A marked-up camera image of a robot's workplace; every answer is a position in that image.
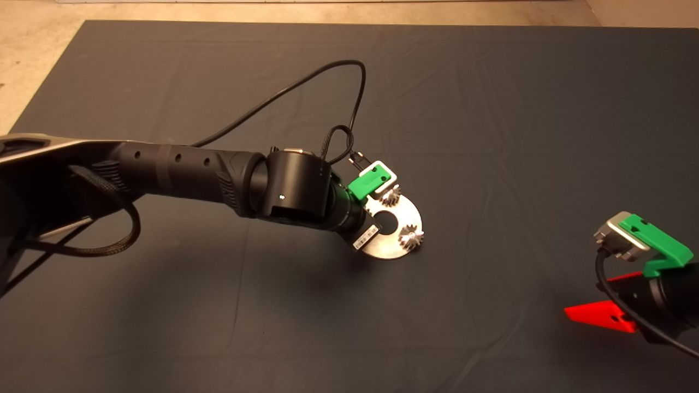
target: gray mat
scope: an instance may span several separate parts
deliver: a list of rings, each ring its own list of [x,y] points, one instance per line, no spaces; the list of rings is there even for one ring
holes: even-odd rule
[[[420,207],[420,252],[147,196],[132,249],[55,257],[0,301],[2,390],[696,389],[686,355],[562,309],[605,298],[591,236],[620,210],[699,250],[697,30],[87,22],[13,132],[191,143],[342,58],[367,64],[356,147]],[[215,147],[318,150],[357,80],[324,75]]]

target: red object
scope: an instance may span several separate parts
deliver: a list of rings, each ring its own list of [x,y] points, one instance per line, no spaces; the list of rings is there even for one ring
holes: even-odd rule
[[[619,276],[610,280],[618,280],[626,278],[626,276]],[[567,307],[563,310],[568,318],[574,322],[592,324],[626,333],[635,333],[637,330],[636,323],[625,320],[624,312],[611,300],[581,304],[579,306]]]
[[[634,271],[633,273],[622,274],[621,276],[608,278],[608,279],[607,279],[607,282],[610,283],[610,282],[612,282],[612,281],[625,280],[625,279],[627,279],[627,278],[638,277],[638,276],[640,276],[640,275],[642,275],[642,274],[643,274],[642,271]]]

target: small metal gear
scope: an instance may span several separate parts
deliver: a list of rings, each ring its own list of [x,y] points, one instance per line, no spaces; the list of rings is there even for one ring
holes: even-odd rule
[[[425,233],[417,230],[417,225],[405,225],[398,235],[398,242],[407,250],[412,251],[425,239]]]
[[[383,206],[394,206],[396,203],[398,203],[398,200],[400,198],[401,198],[401,186],[394,185],[393,188],[386,191],[381,196],[381,204]]]

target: black cable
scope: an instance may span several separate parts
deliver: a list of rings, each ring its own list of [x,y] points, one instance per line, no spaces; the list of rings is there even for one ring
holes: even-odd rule
[[[199,142],[192,143],[191,146],[194,146],[195,148],[200,148],[202,146],[208,145],[209,143],[212,143],[213,141],[216,141],[217,139],[227,135],[229,132],[233,131],[235,128],[239,127],[242,123],[250,119],[252,116],[254,116],[256,113],[267,107],[267,105],[273,103],[277,99],[279,99],[281,96],[285,95],[286,93],[296,89],[297,87],[301,86],[302,84],[308,82],[309,80],[315,78],[316,76],[320,75],[321,73],[328,71],[330,69],[334,69],[336,67],[340,66],[358,66],[361,70],[361,82],[359,84],[359,91],[357,92],[356,96],[356,101],[354,103],[354,109],[352,110],[352,116],[349,119],[349,125],[347,126],[335,126],[330,130],[330,137],[332,137],[332,134],[337,130],[337,129],[342,129],[345,131],[347,134],[347,149],[349,152],[347,154],[341,155],[338,158],[335,158],[333,160],[336,160],[335,162],[340,161],[342,158],[346,157],[349,153],[352,152],[352,145],[354,143],[354,139],[352,139],[352,142],[350,142],[350,138],[352,136],[352,130],[354,128],[354,120],[356,119],[356,114],[359,112],[359,106],[361,105],[361,98],[364,95],[364,85],[366,84],[366,67],[364,66],[364,63],[360,62],[359,60],[338,60],[336,62],[328,63],[319,69],[313,71],[312,73],[309,73],[308,75],[304,76],[303,78],[297,80],[296,82],[292,83],[289,86],[286,86],[284,89],[281,89],[277,94],[274,94],[272,97],[266,99],[265,101],[262,101],[261,103],[257,104],[253,109],[249,110],[246,114],[240,116],[236,121],[232,122],[231,124],[225,126],[225,128],[221,129],[217,133],[202,139]]]
[[[106,257],[108,255],[118,254],[119,252],[131,247],[140,235],[140,217],[136,207],[131,202],[125,201],[119,195],[116,186],[107,180],[104,180],[102,177],[93,173],[89,169],[77,165],[69,165],[68,168],[74,172],[74,174],[80,176],[83,180],[86,180],[88,183],[95,186],[95,188],[111,199],[117,206],[124,209],[131,218],[131,231],[118,242],[97,248],[77,248],[58,243],[54,244],[33,240],[20,241],[18,242],[17,246],[19,248],[30,248],[33,250],[46,251],[54,254],[72,255],[74,257]]]
[[[86,230],[92,223],[87,223],[84,224],[80,227],[75,228],[73,231],[68,233],[67,235],[63,236],[61,240],[57,241],[57,245],[65,245],[69,241],[73,240],[77,235],[80,234],[80,232]],[[36,269],[41,267],[41,265],[44,264],[49,258],[51,258],[54,255],[53,252],[47,251],[44,252],[39,258],[36,258],[34,262],[32,262],[29,266],[24,268],[19,274],[17,274],[15,277],[12,278],[12,280],[7,282],[7,285],[5,285],[5,289],[2,294],[0,294],[0,298],[7,295],[14,287],[16,287],[19,283],[21,283],[29,274],[32,274]]]
[[[325,137],[325,140],[323,141],[323,146],[320,148],[320,157],[322,159],[326,159],[326,156],[328,155],[328,149],[330,148],[330,141],[333,140],[333,135],[337,130],[341,130],[345,134],[347,134],[347,148],[344,152],[342,152],[342,154],[329,160],[328,163],[330,165],[338,163],[340,162],[340,160],[348,156],[352,152],[352,146],[354,146],[354,134],[352,134],[352,130],[348,126],[342,124],[336,125],[330,129],[330,132],[328,132],[328,135]]]
[[[681,350],[682,352],[688,354],[689,356],[692,356],[695,359],[699,359],[699,352],[691,349],[683,343],[680,343],[679,341],[667,335],[664,331],[655,327],[652,323],[648,322],[645,318],[643,318],[641,315],[632,310],[626,303],[624,303],[623,300],[621,300],[619,295],[617,295],[617,293],[614,292],[612,287],[607,282],[607,275],[605,274],[605,260],[609,256],[609,251],[606,251],[605,249],[601,248],[599,249],[599,251],[597,251],[597,258],[595,259],[595,273],[597,274],[597,281],[600,283],[600,286],[602,287],[604,293],[606,293],[607,296],[636,323],[640,324],[651,333],[663,339],[669,345],[677,348],[678,350]]]

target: metal disc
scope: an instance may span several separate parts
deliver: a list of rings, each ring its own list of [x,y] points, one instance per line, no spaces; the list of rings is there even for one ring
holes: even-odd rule
[[[408,254],[410,251],[401,245],[400,235],[401,229],[408,225],[413,225],[417,228],[417,231],[422,231],[422,219],[415,205],[405,195],[401,195],[398,202],[393,206],[384,206],[380,201],[370,197],[364,208],[372,216],[382,211],[392,213],[398,220],[398,226],[395,232],[390,235],[376,235],[361,250],[372,257],[381,259],[395,259]]]

